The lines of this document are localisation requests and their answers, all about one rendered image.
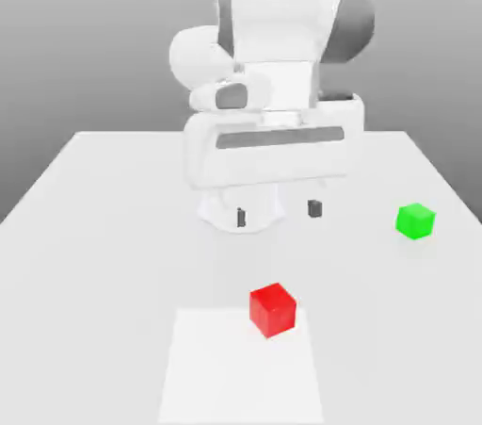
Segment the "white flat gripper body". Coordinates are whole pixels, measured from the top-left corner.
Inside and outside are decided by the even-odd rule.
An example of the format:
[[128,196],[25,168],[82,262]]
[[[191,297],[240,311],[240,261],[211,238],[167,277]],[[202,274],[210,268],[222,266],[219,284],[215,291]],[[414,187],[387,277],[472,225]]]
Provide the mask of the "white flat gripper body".
[[346,175],[364,131],[364,104],[320,101],[295,111],[295,127],[262,111],[200,112],[185,125],[185,175],[193,188],[227,188]]

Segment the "small red cube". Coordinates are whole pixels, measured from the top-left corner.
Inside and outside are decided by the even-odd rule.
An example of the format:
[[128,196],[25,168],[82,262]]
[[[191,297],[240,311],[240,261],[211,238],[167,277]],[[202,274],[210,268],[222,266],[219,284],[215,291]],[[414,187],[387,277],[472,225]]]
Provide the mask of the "small red cube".
[[265,338],[293,329],[296,314],[296,300],[280,283],[249,294],[249,318]]

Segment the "small green cube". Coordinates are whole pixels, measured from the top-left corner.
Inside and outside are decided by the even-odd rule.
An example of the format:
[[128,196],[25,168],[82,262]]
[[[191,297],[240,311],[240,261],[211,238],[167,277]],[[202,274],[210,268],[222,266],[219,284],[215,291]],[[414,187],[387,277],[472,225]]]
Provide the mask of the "small green cube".
[[419,203],[400,206],[395,220],[395,229],[410,239],[416,240],[432,234],[436,213]]

